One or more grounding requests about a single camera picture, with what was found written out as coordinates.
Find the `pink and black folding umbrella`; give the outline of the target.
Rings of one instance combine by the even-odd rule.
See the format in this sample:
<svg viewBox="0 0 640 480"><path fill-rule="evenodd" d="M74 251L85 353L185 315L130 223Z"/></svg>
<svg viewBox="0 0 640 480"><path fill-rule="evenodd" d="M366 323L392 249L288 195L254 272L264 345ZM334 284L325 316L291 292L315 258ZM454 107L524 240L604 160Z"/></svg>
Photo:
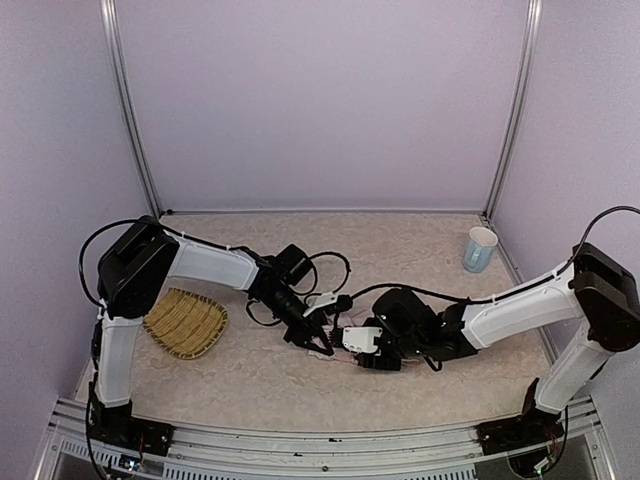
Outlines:
<svg viewBox="0 0 640 480"><path fill-rule="evenodd" d="M323 330L331 343L333 354L330 356L316 351L308 350L307 355L321 361L337 361L356 365L358 354L365 354L368 351L353 343L354 339L362 337L362 334L355 334L356 328L364 326L368 314L364 309L356 310L354 313L342 313L337 320L337 328L334 328L333 318L323 326Z"/></svg>

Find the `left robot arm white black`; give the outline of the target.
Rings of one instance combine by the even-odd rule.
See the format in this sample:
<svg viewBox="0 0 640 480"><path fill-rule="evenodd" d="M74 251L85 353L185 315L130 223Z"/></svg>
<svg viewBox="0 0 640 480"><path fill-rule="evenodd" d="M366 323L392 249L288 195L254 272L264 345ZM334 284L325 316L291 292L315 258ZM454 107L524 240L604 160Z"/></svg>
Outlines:
<svg viewBox="0 0 640 480"><path fill-rule="evenodd" d="M275 255L247 246L224 246L166 227L149 216L121 221L125 232L97 265L99 352L94 398L107 412L131 414L131 371L144 317L172 283L198 282L246 294L285 326L284 340L331 356L323 314L294 288L313 272L310 256L295 244Z"/></svg>

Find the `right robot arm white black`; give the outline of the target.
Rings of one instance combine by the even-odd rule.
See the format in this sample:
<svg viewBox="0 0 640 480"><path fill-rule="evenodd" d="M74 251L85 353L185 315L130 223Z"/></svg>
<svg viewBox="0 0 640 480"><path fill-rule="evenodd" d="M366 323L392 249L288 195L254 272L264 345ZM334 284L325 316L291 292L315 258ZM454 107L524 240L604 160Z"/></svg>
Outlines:
<svg viewBox="0 0 640 480"><path fill-rule="evenodd" d="M360 366L397 370L421 357L435 371L525 331L577 319L580 327L549 372L527 390L521 418L554 423L571 398L614 354L639 343L639 296L630 271L590 243L569 265L494 298L434 312L407 288L385 292L343 346Z"/></svg>

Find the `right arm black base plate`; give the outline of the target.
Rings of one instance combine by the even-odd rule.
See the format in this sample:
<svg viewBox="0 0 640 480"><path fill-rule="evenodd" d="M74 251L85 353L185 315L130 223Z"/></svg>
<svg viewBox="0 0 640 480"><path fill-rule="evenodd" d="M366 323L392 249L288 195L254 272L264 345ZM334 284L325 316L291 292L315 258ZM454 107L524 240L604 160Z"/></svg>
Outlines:
<svg viewBox="0 0 640 480"><path fill-rule="evenodd" d="M483 454L508 452L562 437L565 428L560 417L560 414L534 409L513 417L483 422L476 427Z"/></svg>

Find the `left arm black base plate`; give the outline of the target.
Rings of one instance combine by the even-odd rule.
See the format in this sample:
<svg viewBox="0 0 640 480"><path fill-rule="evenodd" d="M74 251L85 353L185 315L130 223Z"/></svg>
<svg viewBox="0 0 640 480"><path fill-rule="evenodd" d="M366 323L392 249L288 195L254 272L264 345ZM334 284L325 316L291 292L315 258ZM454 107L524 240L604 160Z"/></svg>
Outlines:
<svg viewBox="0 0 640 480"><path fill-rule="evenodd" d="M146 420L116 409L89 415L89 436L104 444L142 454L168 455L174 427L169 423Z"/></svg>

